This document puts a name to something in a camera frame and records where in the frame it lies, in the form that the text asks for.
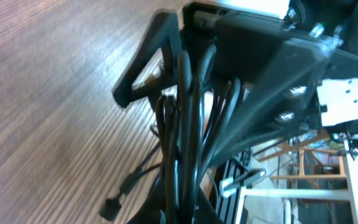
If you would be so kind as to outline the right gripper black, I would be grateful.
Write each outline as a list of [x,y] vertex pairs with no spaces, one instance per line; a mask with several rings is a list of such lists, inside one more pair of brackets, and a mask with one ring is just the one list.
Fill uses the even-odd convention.
[[[208,37],[217,39],[216,73],[227,68],[253,79],[273,57],[223,129],[209,160],[212,166],[247,147],[320,126],[316,88],[322,76],[358,78],[358,1],[290,1],[283,19],[191,2],[183,8],[183,22],[184,44],[190,54],[200,52]],[[317,23],[326,36],[342,28],[343,44],[329,64],[326,45],[287,40],[291,34],[311,31]]]

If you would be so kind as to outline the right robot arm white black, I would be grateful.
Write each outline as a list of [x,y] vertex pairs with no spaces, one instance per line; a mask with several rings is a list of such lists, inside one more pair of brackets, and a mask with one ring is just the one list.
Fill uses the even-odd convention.
[[157,11],[112,94],[149,98],[165,164],[358,120],[358,1],[289,1],[285,17],[193,1]]

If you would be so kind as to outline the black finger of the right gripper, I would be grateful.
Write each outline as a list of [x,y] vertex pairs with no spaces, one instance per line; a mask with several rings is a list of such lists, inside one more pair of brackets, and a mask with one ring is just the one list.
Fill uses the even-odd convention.
[[[133,89],[132,84],[142,73],[157,50],[161,50],[159,76]],[[177,84],[177,58],[181,52],[178,16],[175,11],[156,11],[145,30],[138,48],[123,71],[112,95],[125,108],[133,101],[159,94]]]

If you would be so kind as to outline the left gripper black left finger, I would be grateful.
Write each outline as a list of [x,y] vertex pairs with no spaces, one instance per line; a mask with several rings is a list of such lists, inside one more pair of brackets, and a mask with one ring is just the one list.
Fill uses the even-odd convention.
[[165,210],[165,187],[155,186],[147,196],[139,211],[127,224],[153,224],[160,223],[160,211]]

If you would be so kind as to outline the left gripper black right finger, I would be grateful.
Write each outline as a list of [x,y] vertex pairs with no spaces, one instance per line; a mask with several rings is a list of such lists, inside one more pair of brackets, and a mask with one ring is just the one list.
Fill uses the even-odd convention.
[[224,222],[218,217],[214,208],[209,203],[202,189],[198,189],[196,199],[197,209],[194,214],[195,224],[223,224]]

